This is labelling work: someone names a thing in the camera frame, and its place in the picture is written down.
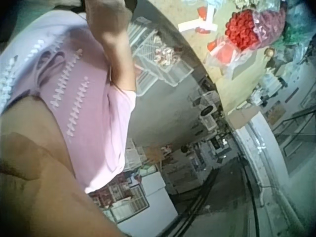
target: concrete floor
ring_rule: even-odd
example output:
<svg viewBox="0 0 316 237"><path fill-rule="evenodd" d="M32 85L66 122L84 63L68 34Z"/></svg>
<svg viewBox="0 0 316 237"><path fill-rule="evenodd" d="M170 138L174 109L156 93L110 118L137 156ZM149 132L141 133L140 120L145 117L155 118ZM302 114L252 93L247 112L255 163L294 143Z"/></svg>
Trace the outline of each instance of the concrete floor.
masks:
<svg viewBox="0 0 316 237"><path fill-rule="evenodd" d="M240 164L234 159L219 171L204 209L184 236L246 237L251 203L245 188Z"/></svg>

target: metal railing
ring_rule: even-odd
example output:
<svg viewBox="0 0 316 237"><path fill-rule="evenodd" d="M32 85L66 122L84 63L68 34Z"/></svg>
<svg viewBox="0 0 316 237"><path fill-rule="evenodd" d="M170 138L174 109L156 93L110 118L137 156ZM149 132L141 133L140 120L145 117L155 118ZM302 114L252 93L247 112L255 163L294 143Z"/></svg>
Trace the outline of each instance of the metal railing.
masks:
<svg viewBox="0 0 316 237"><path fill-rule="evenodd" d="M303 125L299 124L299 122L297 121L297 119L300 118L304 118L304 123ZM294 152L296 152L300 146L302 145L302 143L300 143L298 146L295 147L295 149L291 152L287 152L287 148L293 143L293 141L296 140L296 138L302 134L302 131L306 128L306 126L310 123L310 121L315 118L316 120L316 106L312 106L308 109L305 110L301 110L298 111L296 113L294 113L292 115L291 118L285 119L283 120L273 131L276 131L280 126L283 126L284 129L282 132L276 134L276 139L278 139L281 135L284 134L284 132L293 124L296 123L297 124L297 129L299 129L298 131L294 131L293 132L293 136L291 137L291 139L287 142L287 144L282 148L283 149L283 153L286 157L290 156L291 154L293 154Z"/></svg>

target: hand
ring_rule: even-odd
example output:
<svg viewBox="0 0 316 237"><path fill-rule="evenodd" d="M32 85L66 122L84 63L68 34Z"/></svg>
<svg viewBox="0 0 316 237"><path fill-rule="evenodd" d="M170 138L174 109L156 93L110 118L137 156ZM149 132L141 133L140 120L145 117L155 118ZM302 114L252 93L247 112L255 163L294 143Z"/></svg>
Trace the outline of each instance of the hand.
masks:
<svg viewBox="0 0 316 237"><path fill-rule="evenodd" d="M126 31L132 12L124 0L85 0L85 6L90 30L105 49L128 41Z"/></svg>

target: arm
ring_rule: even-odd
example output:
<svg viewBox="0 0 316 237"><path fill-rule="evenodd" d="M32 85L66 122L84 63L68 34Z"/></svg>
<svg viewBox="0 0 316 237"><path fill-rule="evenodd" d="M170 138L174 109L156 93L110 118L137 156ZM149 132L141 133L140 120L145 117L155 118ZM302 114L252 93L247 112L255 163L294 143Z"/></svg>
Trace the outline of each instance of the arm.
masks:
<svg viewBox="0 0 316 237"><path fill-rule="evenodd" d="M103 43L103 49L111 63L112 83L121 90L136 91L134 62L129 46L127 32L117 37L114 45Z"/></svg>
<svg viewBox="0 0 316 237"><path fill-rule="evenodd" d="M1 136L0 229L7 236L124 237L50 153L18 133Z"/></svg>
<svg viewBox="0 0 316 237"><path fill-rule="evenodd" d="M112 66L112 83L121 90L136 90L127 27L132 13L124 0L86 0L87 22Z"/></svg>

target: white embroidered trim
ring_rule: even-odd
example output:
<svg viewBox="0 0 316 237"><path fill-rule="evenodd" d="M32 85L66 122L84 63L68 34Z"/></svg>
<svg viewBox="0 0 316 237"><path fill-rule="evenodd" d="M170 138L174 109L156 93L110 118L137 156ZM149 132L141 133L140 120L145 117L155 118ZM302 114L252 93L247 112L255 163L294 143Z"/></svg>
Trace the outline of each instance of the white embroidered trim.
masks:
<svg viewBox="0 0 316 237"><path fill-rule="evenodd" d="M12 73L12 69L16 64L17 57L9 60L8 66L4 69L0 78L0 112L4 109L6 103L11 98L11 91L13 87L13 81L15 79L15 72Z"/></svg>
<svg viewBox="0 0 316 237"><path fill-rule="evenodd" d="M40 51L40 49L43 47L44 43L45 43L44 40L39 39L38 43L33 46L33 49L31 49L31 52L24 59L24 61L27 62L30 58L32 58L35 54L37 54Z"/></svg>
<svg viewBox="0 0 316 237"><path fill-rule="evenodd" d="M75 131L75 125L77 124L77 119L79 118L79 112L81 109L81 103L83 103L83 98L84 98L84 93L86 93L86 89L88 88L89 85L89 79L88 77L84 77L84 83L81 83L81 86L79 87L79 92L77 93L77 97L74 101L74 107L72 107L72 112L70 113L69 117L69 123L67 124L68 130L67 130L67 135L70 137L74 136L74 131Z"/></svg>
<svg viewBox="0 0 316 237"><path fill-rule="evenodd" d="M53 95L53 100L50 101L50 104L53 106L53 108L58 108L59 103L58 101L62 100L61 95L65 94L64 89L67 87L67 82L69 80L70 72L72 71L72 68L75 66L77 60L79 60L82 57L82 49L78 49L75 53L73 59L71 62L67 62L66 69L63 70L62 74L60 75L60 78L58 79L58 88L55 89L55 94Z"/></svg>

